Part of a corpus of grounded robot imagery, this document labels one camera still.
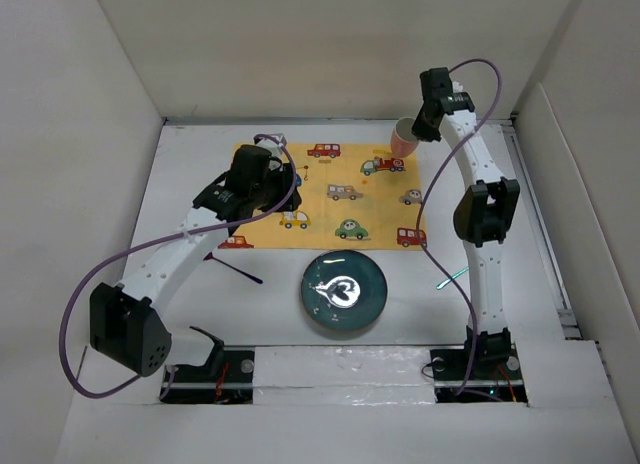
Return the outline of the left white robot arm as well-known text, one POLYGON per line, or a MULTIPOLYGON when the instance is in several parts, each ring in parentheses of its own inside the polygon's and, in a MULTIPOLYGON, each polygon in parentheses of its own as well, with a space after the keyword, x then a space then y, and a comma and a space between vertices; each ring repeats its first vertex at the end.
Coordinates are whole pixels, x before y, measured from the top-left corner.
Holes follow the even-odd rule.
POLYGON ((140 377, 185 364, 201 380, 216 378, 220 340, 197 327, 171 332, 162 316, 204 258, 240 226, 300 205, 296 178, 283 134, 257 134, 240 146, 230 169, 194 198, 175 235, 117 284, 92 291, 91 347, 140 377))

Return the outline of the yellow car print cloth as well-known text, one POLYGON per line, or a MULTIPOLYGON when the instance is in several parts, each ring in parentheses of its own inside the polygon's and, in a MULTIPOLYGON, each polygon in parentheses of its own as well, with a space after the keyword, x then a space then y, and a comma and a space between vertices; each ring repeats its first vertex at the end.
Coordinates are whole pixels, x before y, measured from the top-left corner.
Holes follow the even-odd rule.
POLYGON ((414 156, 380 144, 291 143, 301 204, 241 226, 221 250, 419 248, 422 185, 414 156))

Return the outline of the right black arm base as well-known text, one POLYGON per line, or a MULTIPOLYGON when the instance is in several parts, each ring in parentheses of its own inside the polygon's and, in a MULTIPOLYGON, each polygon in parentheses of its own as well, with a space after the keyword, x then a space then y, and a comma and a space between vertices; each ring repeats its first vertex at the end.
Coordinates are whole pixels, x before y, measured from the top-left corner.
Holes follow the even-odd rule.
POLYGON ((481 332, 471 345, 473 332, 461 348, 430 351, 422 376, 433 383, 436 402, 444 403, 527 403, 524 378, 511 333, 481 332))

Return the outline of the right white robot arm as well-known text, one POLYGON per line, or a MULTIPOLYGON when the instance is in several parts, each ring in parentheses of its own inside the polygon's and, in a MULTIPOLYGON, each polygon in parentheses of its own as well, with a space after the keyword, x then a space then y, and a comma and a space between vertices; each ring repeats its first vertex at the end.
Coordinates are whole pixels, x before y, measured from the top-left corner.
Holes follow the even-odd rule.
POLYGON ((453 214, 454 231, 469 264, 473 306, 462 365, 471 376, 483 378, 511 351, 503 306, 502 247, 512 225, 520 185, 495 163, 480 134, 474 104, 468 93, 454 86, 449 70, 424 71, 420 84, 423 104, 412 133, 423 142, 444 139, 465 186, 453 214))

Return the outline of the dark teal plate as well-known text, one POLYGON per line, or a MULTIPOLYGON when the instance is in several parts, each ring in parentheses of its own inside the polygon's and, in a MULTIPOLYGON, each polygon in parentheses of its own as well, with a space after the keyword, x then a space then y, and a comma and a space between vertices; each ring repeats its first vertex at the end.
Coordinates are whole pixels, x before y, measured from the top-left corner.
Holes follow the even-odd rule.
POLYGON ((314 258, 300 282, 302 308, 316 325, 339 334, 370 328, 385 310, 388 284, 380 266, 354 250, 314 258))

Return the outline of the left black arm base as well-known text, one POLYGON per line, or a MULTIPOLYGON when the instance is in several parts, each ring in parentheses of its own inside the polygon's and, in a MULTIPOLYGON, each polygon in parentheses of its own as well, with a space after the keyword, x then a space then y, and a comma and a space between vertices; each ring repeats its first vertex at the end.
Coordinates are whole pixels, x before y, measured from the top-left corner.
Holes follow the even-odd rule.
POLYGON ((190 366, 164 371, 159 400, 164 404, 245 405, 253 403, 255 349, 226 347, 213 375, 190 366))

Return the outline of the pink cup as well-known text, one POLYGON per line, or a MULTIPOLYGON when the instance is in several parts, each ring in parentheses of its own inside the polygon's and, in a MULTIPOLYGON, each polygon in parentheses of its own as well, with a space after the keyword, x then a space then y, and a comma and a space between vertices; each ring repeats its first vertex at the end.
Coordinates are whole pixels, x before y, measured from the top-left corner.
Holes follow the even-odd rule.
POLYGON ((393 157, 404 159, 415 152, 419 140, 412 133, 413 124, 412 117, 402 117, 395 123, 390 138, 393 157))

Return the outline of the iridescent metallic fork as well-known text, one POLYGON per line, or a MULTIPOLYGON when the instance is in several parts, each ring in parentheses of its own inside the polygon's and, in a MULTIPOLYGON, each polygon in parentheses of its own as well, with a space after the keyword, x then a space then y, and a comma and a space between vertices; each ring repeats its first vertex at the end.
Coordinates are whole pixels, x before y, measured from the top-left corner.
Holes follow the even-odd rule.
POLYGON ((444 279, 443 281, 441 281, 437 286, 436 289, 437 290, 442 290, 444 287, 446 287, 447 285, 449 285, 450 283, 454 282, 455 280, 457 280, 459 277, 463 276, 465 273, 467 273, 469 270, 469 267, 464 267, 463 269, 459 270, 458 272, 455 272, 453 274, 451 274, 450 277, 444 279))

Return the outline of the purple metallic spoon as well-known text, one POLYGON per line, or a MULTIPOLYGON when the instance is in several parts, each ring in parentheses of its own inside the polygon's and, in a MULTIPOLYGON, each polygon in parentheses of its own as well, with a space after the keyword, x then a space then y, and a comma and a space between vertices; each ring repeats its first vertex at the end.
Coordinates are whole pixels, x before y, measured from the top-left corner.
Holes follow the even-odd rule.
POLYGON ((222 264, 223 266, 225 266, 225 267, 227 267, 227 268, 229 268, 229 269, 233 270, 233 271, 234 271, 234 272, 236 272, 236 273, 239 273, 240 275, 244 276, 245 278, 248 278, 248 279, 249 279, 249 280, 251 280, 252 282, 255 282, 255 283, 259 284, 259 285, 261 285, 261 284, 263 284, 263 283, 264 283, 264 281, 263 281, 261 278, 259 278, 259 277, 255 276, 255 275, 252 275, 252 274, 250 274, 250 273, 248 273, 248 272, 246 272, 246 271, 243 271, 243 270, 239 269, 238 267, 233 266, 233 265, 231 265, 231 264, 229 264, 229 263, 227 263, 227 262, 225 262, 225 261, 223 261, 223 260, 221 260, 221 259, 219 259, 219 258, 215 257, 215 256, 214 256, 213 254, 211 254, 211 253, 207 254, 207 255, 204 257, 204 259, 203 259, 203 260, 204 260, 204 261, 213 261, 213 262, 216 262, 216 263, 222 264))

